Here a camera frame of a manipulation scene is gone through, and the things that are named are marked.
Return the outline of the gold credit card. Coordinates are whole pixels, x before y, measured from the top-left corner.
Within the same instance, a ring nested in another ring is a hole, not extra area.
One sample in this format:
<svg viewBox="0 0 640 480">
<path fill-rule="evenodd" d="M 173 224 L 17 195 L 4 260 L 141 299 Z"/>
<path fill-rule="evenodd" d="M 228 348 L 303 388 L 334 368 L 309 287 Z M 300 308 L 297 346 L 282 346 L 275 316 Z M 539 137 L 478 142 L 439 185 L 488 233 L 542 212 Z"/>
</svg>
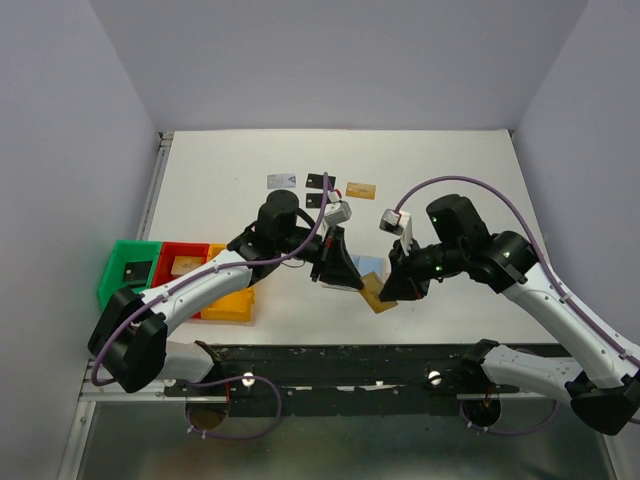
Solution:
<svg viewBox="0 0 640 480">
<path fill-rule="evenodd" d="M 348 182 L 345 195 L 352 198 L 374 200 L 376 196 L 376 186 L 373 184 Z"/>
<path fill-rule="evenodd" d="M 388 311 L 398 305 L 396 301 L 383 301 L 380 294 L 383 289 L 383 282 L 376 272 L 369 272 L 361 277 L 362 288 L 360 295 L 375 314 Z"/>
</svg>

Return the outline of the dark grey VIP card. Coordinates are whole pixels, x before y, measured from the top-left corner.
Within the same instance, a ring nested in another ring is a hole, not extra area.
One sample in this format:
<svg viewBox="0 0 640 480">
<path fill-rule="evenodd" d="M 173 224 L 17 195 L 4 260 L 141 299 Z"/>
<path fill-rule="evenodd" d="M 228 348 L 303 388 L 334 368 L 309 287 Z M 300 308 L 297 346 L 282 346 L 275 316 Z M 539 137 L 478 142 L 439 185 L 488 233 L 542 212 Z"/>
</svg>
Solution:
<svg viewBox="0 0 640 480">
<path fill-rule="evenodd" d="M 310 192 L 305 196 L 304 206 L 306 209 L 320 209 L 321 205 L 328 206 L 330 200 L 327 195 L 321 192 Z"/>
</svg>

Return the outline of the black credit card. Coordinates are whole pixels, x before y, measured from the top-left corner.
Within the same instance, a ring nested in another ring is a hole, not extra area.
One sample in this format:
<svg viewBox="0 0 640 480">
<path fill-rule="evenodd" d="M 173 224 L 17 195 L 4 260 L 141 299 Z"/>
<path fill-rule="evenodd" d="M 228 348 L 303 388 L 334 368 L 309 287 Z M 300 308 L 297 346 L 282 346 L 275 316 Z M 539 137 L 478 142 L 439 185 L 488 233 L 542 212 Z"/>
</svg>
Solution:
<svg viewBox="0 0 640 480">
<path fill-rule="evenodd" d="M 305 181 L 305 187 L 309 189 L 324 189 L 324 183 L 327 183 L 327 190 L 332 191 L 335 188 L 335 176 L 328 175 L 327 178 L 323 174 L 309 173 Z"/>
</svg>

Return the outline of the silver credit card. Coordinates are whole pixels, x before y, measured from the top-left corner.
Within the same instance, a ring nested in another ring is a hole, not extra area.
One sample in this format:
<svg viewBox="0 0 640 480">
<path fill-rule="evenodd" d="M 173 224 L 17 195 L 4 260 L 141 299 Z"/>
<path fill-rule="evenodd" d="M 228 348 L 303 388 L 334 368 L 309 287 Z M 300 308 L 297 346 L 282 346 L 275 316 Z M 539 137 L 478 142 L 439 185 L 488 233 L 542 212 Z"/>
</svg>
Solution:
<svg viewBox="0 0 640 480">
<path fill-rule="evenodd" d="M 266 177 L 266 188 L 270 190 L 295 188 L 296 185 L 297 179 L 295 174 L 269 174 Z"/>
</svg>

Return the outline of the beige card holder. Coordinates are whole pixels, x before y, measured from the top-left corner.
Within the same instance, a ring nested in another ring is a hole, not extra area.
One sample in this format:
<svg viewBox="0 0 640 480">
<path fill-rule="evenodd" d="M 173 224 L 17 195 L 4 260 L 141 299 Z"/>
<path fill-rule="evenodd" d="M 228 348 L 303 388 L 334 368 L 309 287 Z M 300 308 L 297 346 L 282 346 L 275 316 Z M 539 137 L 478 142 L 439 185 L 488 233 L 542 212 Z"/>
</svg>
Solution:
<svg viewBox="0 0 640 480">
<path fill-rule="evenodd" d="M 369 273 L 376 273 L 382 281 L 388 277 L 388 265 L 384 258 L 352 255 L 351 260 L 360 276 L 365 276 Z"/>
</svg>

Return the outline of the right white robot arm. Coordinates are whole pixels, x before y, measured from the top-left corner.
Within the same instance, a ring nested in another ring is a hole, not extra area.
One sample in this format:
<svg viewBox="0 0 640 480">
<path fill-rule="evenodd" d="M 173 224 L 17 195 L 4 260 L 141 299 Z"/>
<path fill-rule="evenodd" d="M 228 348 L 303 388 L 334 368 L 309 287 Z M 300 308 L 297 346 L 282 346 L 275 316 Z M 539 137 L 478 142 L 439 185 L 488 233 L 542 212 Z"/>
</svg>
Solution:
<svg viewBox="0 0 640 480">
<path fill-rule="evenodd" d="M 540 357 L 481 340 L 459 370 L 467 389 L 506 385 L 531 391 L 569 405 L 584 424 L 609 436 L 629 424 L 639 409 L 638 344 L 568 290 L 531 241 L 513 231 L 490 233 L 468 198 L 446 195 L 426 212 L 439 238 L 426 247 L 413 238 L 409 213 L 383 213 L 381 230 L 398 238 L 380 299 L 419 300 L 432 281 L 467 274 L 522 308 L 569 355 Z"/>
</svg>

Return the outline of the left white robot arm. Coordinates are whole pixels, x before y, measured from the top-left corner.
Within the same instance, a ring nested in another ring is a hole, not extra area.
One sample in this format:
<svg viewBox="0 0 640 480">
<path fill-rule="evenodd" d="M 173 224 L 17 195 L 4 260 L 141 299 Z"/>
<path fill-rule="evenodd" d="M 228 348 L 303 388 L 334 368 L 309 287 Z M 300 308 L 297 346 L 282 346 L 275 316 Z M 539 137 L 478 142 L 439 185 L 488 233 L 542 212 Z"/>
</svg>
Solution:
<svg viewBox="0 0 640 480">
<path fill-rule="evenodd" d="M 293 192 L 270 193 L 256 220 L 205 264 L 140 293 L 117 290 L 88 340 L 94 367 L 105 368 L 110 382 L 127 393 L 154 380 L 186 381 L 201 395 L 214 393 L 222 372 L 212 350 L 202 342 L 172 342 L 170 335 L 197 312 L 255 285 L 289 259 L 311 265 L 312 281 L 362 289 L 345 243 L 343 224 L 350 216 L 337 191 L 322 194 L 317 219 L 300 208 Z"/>
</svg>

